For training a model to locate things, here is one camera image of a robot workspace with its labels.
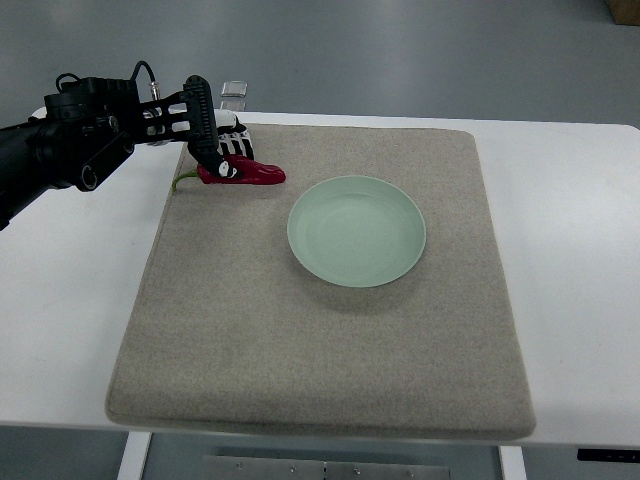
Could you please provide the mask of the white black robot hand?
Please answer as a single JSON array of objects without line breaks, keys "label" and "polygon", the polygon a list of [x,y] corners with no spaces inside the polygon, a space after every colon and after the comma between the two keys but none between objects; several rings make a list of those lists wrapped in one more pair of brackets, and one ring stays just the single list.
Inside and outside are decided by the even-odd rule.
[{"label": "white black robot hand", "polygon": [[[164,117],[164,113],[171,115],[180,115],[186,113],[186,107],[180,108],[176,106],[170,106],[168,111],[163,112],[159,107],[147,109],[143,111],[145,120],[155,119],[158,117]],[[242,124],[235,113],[230,110],[214,109],[215,121],[217,125],[218,139],[219,139],[219,153],[224,157],[225,155],[243,155],[252,160],[254,159],[253,145],[250,139],[249,131],[247,127]],[[161,123],[147,124],[145,129],[145,135],[143,135],[142,143],[147,143],[152,146],[163,146],[169,143],[170,139],[158,139],[165,133],[166,125]],[[171,129],[175,133],[176,131],[188,131],[190,130],[190,124],[187,120],[181,120],[175,122]]]}]

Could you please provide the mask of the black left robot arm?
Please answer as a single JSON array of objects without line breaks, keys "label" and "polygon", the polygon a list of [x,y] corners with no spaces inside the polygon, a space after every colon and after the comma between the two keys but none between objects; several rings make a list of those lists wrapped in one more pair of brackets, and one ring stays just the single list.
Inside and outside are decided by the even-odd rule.
[{"label": "black left robot arm", "polygon": [[152,81],[152,99],[139,98],[137,78],[80,78],[63,73],[44,98],[44,118],[1,131],[1,225],[50,189],[90,192],[138,144],[184,142],[207,172],[219,174],[219,151],[209,83],[190,76],[182,90],[163,98]]}]

